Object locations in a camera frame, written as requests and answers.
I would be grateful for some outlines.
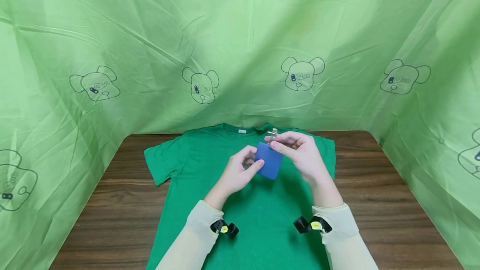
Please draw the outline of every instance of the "bear face drawing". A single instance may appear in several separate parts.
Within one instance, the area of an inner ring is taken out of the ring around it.
[[[21,168],[21,162],[18,152],[0,150],[0,210],[18,210],[37,184],[37,173]]]
[[[218,87],[219,80],[215,71],[210,70],[207,74],[196,73],[192,68],[186,67],[182,71],[183,79],[191,84],[190,94],[193,99],[202,103],[202,105],[208,105],[215,101],[215,94],[213,89]]]
[[[70,84],[75,92],[86,92],[92,101],[102,101],[120,95],[120,90],[113,84],[117,75],[107,66],[98,67],[96,72],[87,75],[70,76]]]
[[[413,67],[404,65],[399,59],[393,60],[384,71],[387,77],[380,84],[380,89],[394,94],[408,94],[415,83],[425,83],[430,72],[428,66]]]
[[[458,154],[460,165],[476,178],[480,178],[480,128],[473,132],[472,138],[476,146]]]
[[[313,76],[325,70],[325,62],[321,58],[314,58],[309,62],[297,62],[288,57],[282,63],[282,71],[287,73],[285,85],[294,91],[307,91],[313,86]]]

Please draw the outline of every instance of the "yellow sticker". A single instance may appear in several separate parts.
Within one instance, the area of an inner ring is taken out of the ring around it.
[[[322,229],[322,225],[320,224],[320,222],[317,222],[317,221],[310,223],[310,226],[313,229]]]

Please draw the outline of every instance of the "green curtain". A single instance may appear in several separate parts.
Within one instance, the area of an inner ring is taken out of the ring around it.
[[[0,0],[0,269],[45,269],[123,138],[366,130],[480,267],[480,0]]]

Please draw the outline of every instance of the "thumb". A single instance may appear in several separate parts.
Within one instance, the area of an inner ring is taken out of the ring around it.
[[[288,146],[285,146],[284,144],[280,143],[280,142],[277,142],[277,141],[273,141],[270,146],[277,152],[287,156],[287,157],[290,157],[290,159],[293,159],[293,156],[295,154],[295,150],[293,148],[290,148]]]
[[[258,172],[263,165],[265,164],[265,161],[263,160],[257,160],[252,164],[252,166],[249,166],[247,170],[245,170],[246,173],[250,176],[250,178],[253,178],[255,176],[256,172]]]

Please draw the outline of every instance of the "wrist strap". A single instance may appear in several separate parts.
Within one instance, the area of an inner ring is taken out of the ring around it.
[[[325,219],[318,216],[313,216],[310,222],[300,216],[295,222],[293,223],[295,228],[299,233],[307,233],[312,230],[320,231],[320,233],[329,233],[332,231],[332,227],[329,225]]]
[[[227,225],[227,223],[223,219],[215,221],[210,226],[210,229],[214,233],[225,233],[230,239],[234,239],[240,231],[236,225],[234,225],[233,223]]]

